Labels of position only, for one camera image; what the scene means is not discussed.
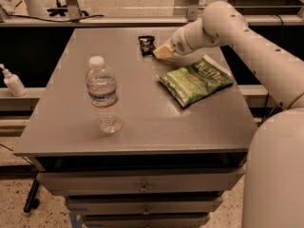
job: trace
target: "white pump bottle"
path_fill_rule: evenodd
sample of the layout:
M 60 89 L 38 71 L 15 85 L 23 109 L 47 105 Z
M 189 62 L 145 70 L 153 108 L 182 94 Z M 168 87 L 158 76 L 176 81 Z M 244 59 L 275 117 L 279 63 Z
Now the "white pump bottle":
M 19 77 L 15 74 L 12 74 L 4 65 L 0 65 L 4 75 L 4 84 L 8 87 L 9 91 L 13 96 L 23 96 L 27 93 L 25 86 L 22 84 Z

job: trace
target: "desk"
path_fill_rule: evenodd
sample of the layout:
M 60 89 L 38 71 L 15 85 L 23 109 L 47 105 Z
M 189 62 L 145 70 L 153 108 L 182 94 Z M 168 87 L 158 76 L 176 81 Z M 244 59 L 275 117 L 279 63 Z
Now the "desk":
M 156 76 L 219 48 L 170 62 L 143 58 L 138 36 L 155 45 L 176 28 L 77 28 L 14 150 L 38 181 L 89 227 L 199 227 L 243 175 L 257 127 L 237 84 L 182 109 Z M 116 72 L 124 126 L 103 137 L 86 93 L 88 58 Z

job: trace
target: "drawer handle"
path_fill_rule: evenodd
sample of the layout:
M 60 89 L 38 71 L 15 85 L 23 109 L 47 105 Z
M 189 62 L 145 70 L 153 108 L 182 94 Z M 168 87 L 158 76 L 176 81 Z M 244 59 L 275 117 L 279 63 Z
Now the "drawer handle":
M 149 188 L 147 188 L 147 186 L 145 185 L 145 183 L 142 184 L 142 187 L 140 188 L 141 192 L 147 192 L 149 191 Z
M 148 215 L 150 215 L 150 211 L 148 211 L 148 209 L 145 208 L 145 209 L 143 210 L 142 214 L 143 214 L 144 216 L 148 216 Z

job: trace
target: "floor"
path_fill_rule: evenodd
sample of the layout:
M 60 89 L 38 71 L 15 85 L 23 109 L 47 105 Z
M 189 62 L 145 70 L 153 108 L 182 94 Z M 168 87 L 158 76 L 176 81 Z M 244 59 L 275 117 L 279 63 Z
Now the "floor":
M 53 0 L 45 0 L 48 6 Z M 107 16 L 170 16 L 173 12 L 174 0 L 79 0 L 82 8 L 90 14 L 102 13 Z M 17 14 L 26 13 L 21 5 Z M 0 143 L 11 149 L 18 144 L 18 139 L 28 120 L 0 117 Z M 28 164 L 12 152 L 0 147 L 0 166 Z M 65 201 L 61 197 L 53 197 L 43 186 L 37 194 L 40 205 L 29 213 L 23 212 L 32 184 L 31 178 L 1 175 L 0 176 L 0 228 L 68 228 L 71 227 Z M 233 190 L 223 194 L 224 203 L 213 214 L 205 228 L 238 228 L 241 223 L 243 195 L 243 179 Z

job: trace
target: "snack bag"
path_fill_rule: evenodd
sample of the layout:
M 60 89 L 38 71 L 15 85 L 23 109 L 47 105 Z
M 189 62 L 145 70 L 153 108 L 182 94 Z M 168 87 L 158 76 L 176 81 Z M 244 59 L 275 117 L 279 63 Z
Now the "snack bag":
M 182 107 L 233 83 L 231 73 L 204 55 L 194 64 L 159 76 Z

